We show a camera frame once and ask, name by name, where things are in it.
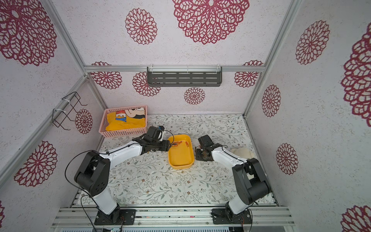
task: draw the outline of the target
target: pink plastic basket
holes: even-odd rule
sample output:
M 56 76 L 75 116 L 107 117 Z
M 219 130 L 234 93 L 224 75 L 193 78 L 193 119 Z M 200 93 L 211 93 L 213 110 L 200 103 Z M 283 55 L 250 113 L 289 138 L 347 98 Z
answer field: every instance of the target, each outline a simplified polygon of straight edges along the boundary
M 120 110 L 130 110 L 130 109 L 141 108 L 141 107 L 144 107 L 144 110 L 145 110 L 145 127 L 118 130 L 118 131 L 106 131 L 106 126 L 108 126 L 107 114 L 120 111 Z M 130 106 L 130 107 L 118 107 L 118 108 L 106 109 L 103 113 L 101 125 L 99 126 L 99 133 L 101 133 L 105 138 L 123 136 L 123 135 L 128 135 L 128 134 L 146 133 L 146 132 L 147 132 L 147 106 L 146 105 L 136 105 L 136 106 Z

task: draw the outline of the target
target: mounting plate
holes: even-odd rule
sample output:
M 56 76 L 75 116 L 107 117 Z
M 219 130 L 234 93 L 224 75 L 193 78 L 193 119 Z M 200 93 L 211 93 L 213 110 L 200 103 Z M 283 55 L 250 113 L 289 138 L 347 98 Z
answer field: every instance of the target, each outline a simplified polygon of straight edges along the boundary
M 227 220 L 227 217 L 226 217 L 226 210 L 225 209 L 212 209 L 211 214 L 219 215 L 219 216 L 212 215 L 213 216 L 213 223 L 215 225 L 219 225 L 219 224 L 241 224 L 241 221 L 240 221 L 239 218 L 237 218 L 233 222 L 229 222 Z M 251 224 L 252 223 L 251 215 L 250 215 L 249 210 L 243 211 L 242 214 L 241 214 L 241 217 L 243 218 L 243 223 L 244 224 Z
M 121 225 L 122 223 L 121 217 L 124 217 L 124 225 L 133 225 L 135 219 L 135 212 L 136 212 L 135 209 L 120 209 L 120 220 L 114 225 Z M 112 225 L 105 221 L 105 217 L 100 210 L 98 210 L 94 224 L 97 226 Z

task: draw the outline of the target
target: black wire rack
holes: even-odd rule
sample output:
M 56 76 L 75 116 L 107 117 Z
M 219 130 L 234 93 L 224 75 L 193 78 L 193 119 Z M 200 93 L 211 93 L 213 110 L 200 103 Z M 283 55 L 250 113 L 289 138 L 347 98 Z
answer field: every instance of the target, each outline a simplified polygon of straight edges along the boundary
M 68 100 L 67 97 L 71 96 L 72 94 L 73 94 L 73 96 L 72 96 L 71 100 Z M 72 104 L 71 104 L 71 101 L 72 101 L 74 98 L 77 99 L 77 102 L 76 102 L 74 105 L 72 105 Z M 66 131 L 71 130 L 71 129 L 66 129 L 66 128 L 64 128 L 64 127 L 62 126 L 62 123 L 64 122 L 64 120 L 65 120 L 66 118 L 68 118 L 68 119 L 69 119 L 70 121 L 72 121 L 72 122 L 75 121 L 75 120 L 70 119 L 70 117 L 69 117 L 68 115 L 72 112 L 72 110 L 74 110 L 74 111 L 77 113 L 77 111 L 76 111 L 76 109 L 75 109 L 75 106 L 77 105 L 77 103 L 79 103 L 81 106 L 86 106 L 86 105 L 87 105 L 87 104 L 86 104 L 86 105 L 83 105 L 83 104 L 80 102 L 80 99 L 81 99 L 81 97 L 80 97 L 80 95 L 79 95 L 77 92 L 72 92 L 72 93 L 68 94 L 67 96 L 63 97 L 62 100 L 66 100 L 66 101 L 68 101 L 69 105 L 70 105 L 72 108 L 71 108 L 71 110 L 70 110 L 68 113 L 66 113 L 66 111 L 64 110 L 64 109 L 68 106 L 68 104 L 67 104 L 63 109 L 53 109 L 53 112 L 52 112 L 52 123 L 53 123 L 56 127 L 62 127 L 62 128 L 63 128 L 64 130 L 66 130 Z M 56 113 L 57 111 L 61 111 L 61 112 L 65 115 L 64 119 L 63 119 L 61 122 L 58 122 L 58 121 L 57 121 L 57 117 L 58 117 L 58 115 L 54 118 L 54 113 Z

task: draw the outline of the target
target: floral table surface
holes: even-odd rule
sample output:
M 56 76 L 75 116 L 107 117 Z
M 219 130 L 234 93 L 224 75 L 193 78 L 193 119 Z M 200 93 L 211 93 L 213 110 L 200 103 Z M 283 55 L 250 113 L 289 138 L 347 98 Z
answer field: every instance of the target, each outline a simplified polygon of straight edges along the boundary
M 193 147 L 199 146 L 199 137 L 208 134 L 215 143 L 254 151 L 241 115 L 148 115 L 148 126 L 151 125 L 163 125 L 174 135 L 189 135 Z M 172 141 L 171 134 L 166 135 Z M 106 138 L 100 152 L 125 145 L 137 136 Z M 232 171 L 220 163 L 195 160 L 190 168 L 175 170 L 169 165 L 167 155 L 167 152 L 150 152 L 113 168 L 108 188 L 115 201 L 121 205 L 224 204 L 237 194 Z M 78 196 L 78 204 L 83 195 Z M 82 203 L 90 205 L 93 201 L 86 196 Z M 269 194 L 257 203 L 274 204 L 275 200 Z

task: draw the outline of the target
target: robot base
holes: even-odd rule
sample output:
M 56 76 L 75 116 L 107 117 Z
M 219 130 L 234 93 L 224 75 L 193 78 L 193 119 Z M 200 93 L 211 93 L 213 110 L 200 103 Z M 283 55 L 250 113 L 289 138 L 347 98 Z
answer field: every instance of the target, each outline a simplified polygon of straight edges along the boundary
M 234 215 L 233 218 L 227 218 L 225 209 L 212 209 L 211 215 L 213 216 L 213 223 L 215 225 L 220 224 L 241 224 L 241 220 L 244 224 L 251 224 L 251 215 L 249 210 L 245 210 L 238 215 Z
M 124 218 L 123 225 L 133 225 L 134 219 L 135 219 L 135 209 L 120 209 L 119 210 L 119 218 L 114 221 L 110 220 L 107 215 L 105 215 L 103 212 L 98 210 L 98 213 L 96 215 L 96 219 L 94 224 L 97 226 L 101 225 L 121 225 L 122 223 L 122 217 Z

